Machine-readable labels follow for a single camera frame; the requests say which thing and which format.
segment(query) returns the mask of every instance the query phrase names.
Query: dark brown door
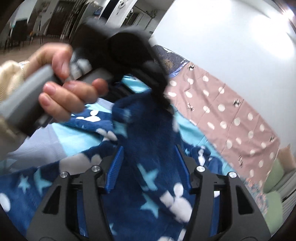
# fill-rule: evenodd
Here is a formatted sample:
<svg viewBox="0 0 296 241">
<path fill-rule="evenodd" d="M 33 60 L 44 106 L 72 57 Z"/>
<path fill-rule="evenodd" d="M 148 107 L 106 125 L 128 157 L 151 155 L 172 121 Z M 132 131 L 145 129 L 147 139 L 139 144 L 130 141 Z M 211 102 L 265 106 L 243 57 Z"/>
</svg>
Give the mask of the dark brown door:
<svg viewBox="0 0 296 241">
<path fill-rule="evenodd" d="M 66 21 L 74 7 L 73 2 L 59 1 L 48 25 L 47 35 L 61 35 Z"/>
</svg>

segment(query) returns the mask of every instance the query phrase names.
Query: green cushion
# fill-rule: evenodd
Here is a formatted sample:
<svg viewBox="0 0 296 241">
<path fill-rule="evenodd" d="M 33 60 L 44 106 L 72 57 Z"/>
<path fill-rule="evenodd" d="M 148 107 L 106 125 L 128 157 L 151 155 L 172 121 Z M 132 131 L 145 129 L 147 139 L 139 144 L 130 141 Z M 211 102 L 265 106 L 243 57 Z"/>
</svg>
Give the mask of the green cushion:
<svg viewBox="0 0 296 241">
<path fill-rule="evenodd" d="M 266 194 L 268 200 L 268 210 L 265 215 L 265 221 L 271 234 L 274 234 L 283 224 L 283 206 L 278 192 Z"/>
<path fill-rule="evenodd" d="M 269 193 L 270 190 L 282 179 L 284 176 L 284 170 L 281 167 L 281 164 L 278 159 L 275 159 L 274 165 L 270 174 L 264 184 L 263 191 Z"/>
</svg>

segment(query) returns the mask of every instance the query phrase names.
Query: beige sleeve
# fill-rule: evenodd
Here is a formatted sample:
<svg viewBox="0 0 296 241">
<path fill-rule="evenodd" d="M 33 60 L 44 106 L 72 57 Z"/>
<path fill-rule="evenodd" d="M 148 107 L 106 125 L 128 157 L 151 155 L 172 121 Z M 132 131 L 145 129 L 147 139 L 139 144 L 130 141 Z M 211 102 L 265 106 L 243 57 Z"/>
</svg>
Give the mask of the beige sleeve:
<svg viewBox="0 0 296 241">
<path fill-rule="evenodd" d="M 28 62 L 17 63 L 7 61 L 0 66 L 0 103 L 24 82 L 23 67 Z M 9 152 L 18 149 L 26 136 L 11 131 L 7 123 L 0 117 L 0 160 Z"/>
</svg>

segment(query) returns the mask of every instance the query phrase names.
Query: hand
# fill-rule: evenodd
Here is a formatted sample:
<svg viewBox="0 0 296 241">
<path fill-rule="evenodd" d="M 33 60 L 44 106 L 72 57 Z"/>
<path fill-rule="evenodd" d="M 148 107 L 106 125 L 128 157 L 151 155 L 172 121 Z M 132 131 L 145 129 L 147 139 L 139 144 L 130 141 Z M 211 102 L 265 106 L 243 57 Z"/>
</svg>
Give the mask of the hand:
<svg viewBox="0 0 296 241">
<path fill-rule="evenodd" d="M 25 79 L 45 64 L 51 64 L 54 73 L 61 79 L 69 77 L 69 62 L 72 57 L 70 45 L 62 43 L 45 44 L 28 60 L 24 68 Z M 108 84 L 103 79 L 96 79 L 92 85 L 81 81 L 69 81 L 63 86 L 54 82 L 44 85 L 43 93 L 39 95 L 42 108 L 55 120 L 63 122 L 71 117 L 71 113 L 79 113 L 85 104 L 95 103 L 98 96 L 108 92 Z"/>
</svg>

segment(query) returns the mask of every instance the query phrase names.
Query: pink polka dot fabric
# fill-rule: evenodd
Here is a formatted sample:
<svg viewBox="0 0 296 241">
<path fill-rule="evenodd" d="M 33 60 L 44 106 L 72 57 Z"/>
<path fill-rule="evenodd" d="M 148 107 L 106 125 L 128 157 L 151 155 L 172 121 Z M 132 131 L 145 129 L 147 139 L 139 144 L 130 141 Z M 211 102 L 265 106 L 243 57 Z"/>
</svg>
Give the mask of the pink polka dot fabric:
<svg viewBox="0 0 296 241">
<path fill-rule="evenodd" d="M 263 186 L 280 140 L 241 96 L 192 62 L 170 79 L 166 94 L 241 177 Z"/>
</svg>

